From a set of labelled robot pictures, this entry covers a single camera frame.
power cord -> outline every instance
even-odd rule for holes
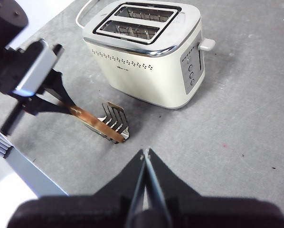
[[[84,29],[84,26],[79,23],[79,17],[80,17],[80,15],[82,14],[82,12],[85,10],[85,8],[86,8],[92,1],[95,2],[95,3],[94,3],[94,5],[95,5],[99,0],[89,0],[89,1],[81,8],[81,10],[79,11],[79,13],[78,13],[77,16],[76,16],[76,24],[77,24],[81,29]]]

toaster control panel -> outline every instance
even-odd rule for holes
[[[198,50],[198,45],[200,42],[201,32],[196,36],[195,40],[180,58],[186,94],[190,93],[204,70],[203,53],[202,51]]]

toaster brand logo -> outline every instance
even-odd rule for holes
[[[120,66],[117,66],[117,68],[119,68],[119,69],[121,69],[121,70],[126,70],[126,71],[128,71],[128,69],[122,68],[122,67],[120,67]]]

gray carpet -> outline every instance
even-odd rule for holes
[[[140,148],[152,147],[202,195],[255,197],[284,212],[284,0],[182,0],[199,8],[206,77],[182,109],[167,110],[108,85],[82,40],[77,0],[23,45],[44,38],[65,52],[56,69],[73,100],[97,116],[123,106],[131,137],[114,145],[64,114],[25,114],[10,141],[70,194],[92,194]],[[85,13],[85,24],[110,0]],[[0,126],[15,104],[0,95]]]

toaster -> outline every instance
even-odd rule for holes
[[[112,87],[170,109],[194,96],[205,75],[203,51],[215,45],[203,38],[195,6],[149,0],[107,5],[83,40]]]

